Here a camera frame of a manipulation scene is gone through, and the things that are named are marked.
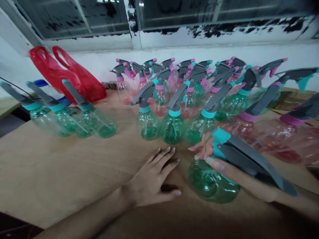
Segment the hand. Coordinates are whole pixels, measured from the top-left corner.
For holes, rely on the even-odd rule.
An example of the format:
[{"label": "hand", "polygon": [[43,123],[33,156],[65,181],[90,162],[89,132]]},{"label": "hand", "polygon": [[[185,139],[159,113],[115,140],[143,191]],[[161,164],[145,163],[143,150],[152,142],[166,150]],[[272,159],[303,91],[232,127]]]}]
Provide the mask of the hand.
[{"label": "hand", "polygon": [[280,193],[283,193],[279,189],[262,183],[223,160],[207,157],[205,161],[226,178],[238,183],[248,195],[262,201],[273,202],[277,200]]},{"label": "hand", "polygon": [[202,141],[188,149],[192,152],[200,150],[200,152],[196,155],[201,160],[205,157],[211,157],[213,155],[213,137],[211,132],[204,133],[202,135]]},{"label": "hand", "polygon": [[162,192],[160,189],[168,174],[179,164],[180,159],[176,159],[165,165],[174,153],[175,148],[170,150],[168,147],[164,151],[159,148],[128,182],[128,194],[133,198],[135,206],[171,201],[181,195],[180,190]]}]

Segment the window frame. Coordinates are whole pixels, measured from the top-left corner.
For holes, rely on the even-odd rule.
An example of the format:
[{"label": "window frame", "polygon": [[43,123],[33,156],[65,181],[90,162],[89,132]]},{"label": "window frame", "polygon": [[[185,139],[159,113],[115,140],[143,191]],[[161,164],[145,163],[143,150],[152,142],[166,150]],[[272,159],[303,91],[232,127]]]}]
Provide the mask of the window frame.
[{"label": "window frame", "polygon": [[[19,52],[23,55],[26,55],[24,51],[31,46],[37,45],[44,46],[49,52],[51,52],[51,48],[54,45],[62,47],[67,52],[84,52],[309,40],[318,34],[319,29],[319,15],[308,15],[265,17],[140,30],[139,1],[123,1],[129,23],[129,33],[60,40],[42,40],[33,29],[32,24],[19,12],[14,0],[0,1],[0,8],[2,9],[1,12],[7,16],[7,23],[14,25],[15,30],[24,36],[25,42],[22,45],[27,45],[27,47],[18,47]],[[221,3],[222,0],[218,0],[219,5],[215,9],[215,13],[220,9]],[[296,24],[301,21],[302,26],[296,27]],[[231,24],[235,27],[232,31],[229,31],[227,26]],[[7,33],[0,33],[0,35],[10,43],[10,34],[6,37],[4,36]]]}]

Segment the white wall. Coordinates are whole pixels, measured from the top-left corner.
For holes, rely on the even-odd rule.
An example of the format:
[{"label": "white wall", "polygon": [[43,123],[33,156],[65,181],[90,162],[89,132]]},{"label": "white wall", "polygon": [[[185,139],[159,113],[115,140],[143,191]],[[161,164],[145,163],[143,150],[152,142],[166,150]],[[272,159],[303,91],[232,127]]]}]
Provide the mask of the white wall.
[{"label": "white wall", "polygon": [[[116,80],[114,73],[109,72],[117,65],[116,58],[136,61],[142,64],[144,61],[157,58],[158,62],[175,57],[175,63],[191,58],[197,62],[203,60],[222,61],[236,56],[246,63],[264,65],[270,61],[288,58],[277,72],[294,68],[319,67],[319,44],[318,41],[301,41],[289,44],[247,44],[247,45],[217,45],[205,47],[174,47],[163,49],[122,50],[92,53],[73,53],[71,56],[86,69],[88,69],[99,81],[109,82]],[[0,76],[18,84],[23,89],[26,81],[42,78],[32,61],[28,57],[18,54],[5,40],[0,38]],[[276,77],[263,80],[263,86],[270,85]],[[289,81],[287,87],[297,88],[298,85]],[[307,86],[307,90],[319,91],[319,74],[313,77]]]}]

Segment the red plastic bag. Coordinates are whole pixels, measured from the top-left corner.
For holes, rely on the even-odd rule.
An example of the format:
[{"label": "red plastic bag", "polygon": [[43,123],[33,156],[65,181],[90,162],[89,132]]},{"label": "red plastic bag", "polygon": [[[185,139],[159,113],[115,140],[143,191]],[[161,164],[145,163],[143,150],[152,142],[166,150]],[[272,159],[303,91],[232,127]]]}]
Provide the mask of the red plastic bag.
[{"label": "red plastic bag", "polygon": [[[54,88],[62,91],[74,104],[77,103],[62,84],[63,79],[69,80],[76,90],[88,101],[92,102],[106,97],[104,87],[88,70],[73,60],[62,48],[54,46],[52,50],[56,59],[67,68],[67,70],[60,67],[59,63],[44,47],[37,46],[31,49],[29,55],[40,73]],[[67,63],[60,58],[59,52]]]}]

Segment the black cable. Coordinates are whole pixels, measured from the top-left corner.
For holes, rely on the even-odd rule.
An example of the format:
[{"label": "black cable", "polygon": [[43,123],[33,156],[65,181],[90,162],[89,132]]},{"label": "black cable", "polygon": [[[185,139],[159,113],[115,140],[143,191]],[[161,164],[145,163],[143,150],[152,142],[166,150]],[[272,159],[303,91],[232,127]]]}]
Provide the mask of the black cable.
[{"label": "black cable", "polygon": [[26,92],[25,90],[21,89],[19,86],[16,86],[15,84],[12,84],[10,81],[7,81],[6,79],[3,79],[1,76],[0,76],[0,78],[1,78],[2,80],[4,80],[4,81],[10,83],[11,85],[13,85],[13,86],[19,88],[19,89],[22,90],[23,92],[27,93],[27,94],[31,97],[32,100],[36,100],[35,98],[33,98],[32,95],[30,95],[30,94],[29,94],[28,92]]}]

